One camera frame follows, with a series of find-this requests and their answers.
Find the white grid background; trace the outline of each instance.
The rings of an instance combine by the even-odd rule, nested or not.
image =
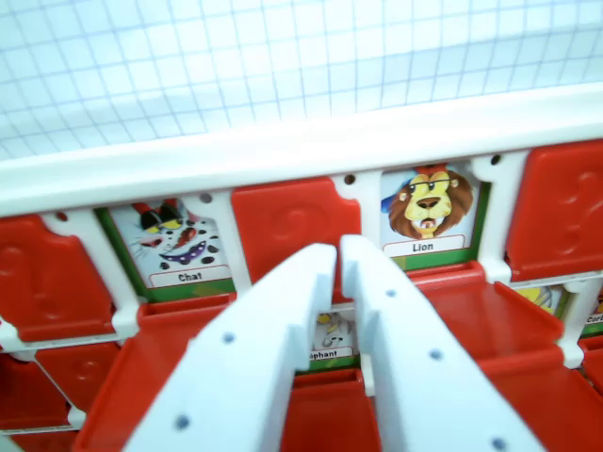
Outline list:
[[[603,80],[603,0],[0,0],[0,160]]]

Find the hole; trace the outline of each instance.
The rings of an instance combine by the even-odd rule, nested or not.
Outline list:
[[[176,417],[176,422],[173,425],[176,427],[176,430],[184,430],[190,425],[190,419],[185,414],[180,414]]]
[[[222,336],[222,341],[224,341],[224,344],[230,344],[235,341],[235,335],[232,334],[231,332],[226,332]]]
[[[430,351],[430,356],[436,361],[440,361],[442,358],[444,358],[444,355],[442,354],[442,352],[440,350],[438,350],[437,348]]]
[[[502,438],[495,438],[492,440],[492,447],[494,447],[495,450],[507,450],[507,444]]]

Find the white plastic frame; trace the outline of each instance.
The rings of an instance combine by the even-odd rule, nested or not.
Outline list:
[[[308,369],[317,315],[331,307],[335,261],[335,247],[310,245],[228,306],[188,343],[124,450],[277,450],[295,371]],[[270,353],[257,353],[262,344]]]
[[[355,299],[358,342],[371,356],[383,450],[544,450],[391,259],[360,235],[345,235],[340,252],[343,293]]]
[[[0,428],[0,439],[3,436],[9,435],[17,435],[17,434],[28,434],[28,433],[49,433],[54,431],[70,431],[70,430],[79,430],[84,426],[84,422],[86,421],[86,413],[79,410],[74,403],[67,397],[65,392],[61,389],[61,387],[55,382],[55,380],[50,376],[50,374],[44,369],[44,366],[38,362],[36,359],[36,350],[28,350],[28,351],[19,351],[16,353],[11,353],[12,357],[18,361],[23,361],[26,363],[35,363],[37,367],[41,369],[46,378],[48,378],[53,385],[58,389],[61,395],[65,398],[65,402],[70,405],[69,412],[67,413],[67,422],[69,422],[68,426],[53,426],[53,427],[43,427],[43,428]]]
[[[103,279],[116,308],[115,314],[111,318],[115,333],[26,343],[19,338],[17,330],[3,320],[0,323],[0,347],[5,353],[102,342],[122,342],[128,337],[134,336],[139,330],[136,314],[140,298],[134,292],[122,269],[122,264],[94,212],[90,209],[62,210],[61,212],[67,216],[67,220],[59,219],[55,213],[43,214],[41,217],[46,227],[53,233],[64,236],[75,235],[81,241]]]
[[[92,221],[91,208],[178,196],[194,212],[199,207],[198,194],[212,192],[215,204],[206,207],[215,209],[212,215],[220,233],[232,239],[225,247],[226,258],[236,290],[243,293],[249,289],[250,281],[229,202],[231,190],[325,174],[333,175],[342,197],[358,200],[363,212],[363,235],[379,246],[379,178],[384,170],[470,160],[475,175],[493,184],[490,206],[497,206],[496,212],[490,208],[486,215],[479,261],[489,282],[508,283],[511,273],[503,259],[504,240],[526,150],[599,138],[601,130],[603,83],[596,83],[3,162],[0,217],[47,212],[44,219],[55,232],[75,232],[119,309],[113,317],[117,334],[24,344],[16,330],[3,321],[0,345],[4,351],[23,351],[110,342],[136,333],[133,313],[138,298],[125,281],[122,267],[119,263],[114,266],[116,257],[106,246],[96,219]],[[499,153],[502,160],[492,167],[492,156]],[[349,173],[356,176],[351,186],[343,182]],[[58,225],[52,219],[56,211],[77,219],[73,230],[72,226]],[[103,244],[103,250],[95,243]],[[595,282],[581,281],[598,281],[602,275],[603,271],[597,271],[553,279],[576,287],[576,293],[580,294],[579,302],[573,303],[574,310],[568,311],[566,335],[560,341],[566,365],[574,366],[581,360],[578,331],[584,326],[580,322],[588,311],[587,304],[591,303],[582,294],[592,292],[596,286]],[[369,369],[370,361],[363,359],[363,362],[363,369]]]

